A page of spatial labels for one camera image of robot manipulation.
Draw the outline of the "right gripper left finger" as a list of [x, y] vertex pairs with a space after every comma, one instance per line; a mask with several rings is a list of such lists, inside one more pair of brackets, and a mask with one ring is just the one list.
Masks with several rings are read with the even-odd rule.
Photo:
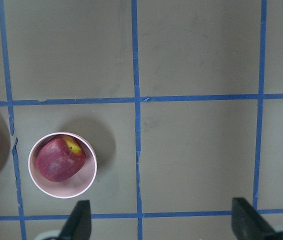
[[91, 233], [92, 217], [90, 201], [80, 200], [73, 208], [57, 239], [89, 240]]

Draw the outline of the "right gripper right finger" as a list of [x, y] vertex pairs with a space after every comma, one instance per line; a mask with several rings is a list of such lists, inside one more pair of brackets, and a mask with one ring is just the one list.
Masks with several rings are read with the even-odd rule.
[[268, 222], [243, 197], [234, 197], [231, 206], [231, 229], [237, 240], [281, 240]]

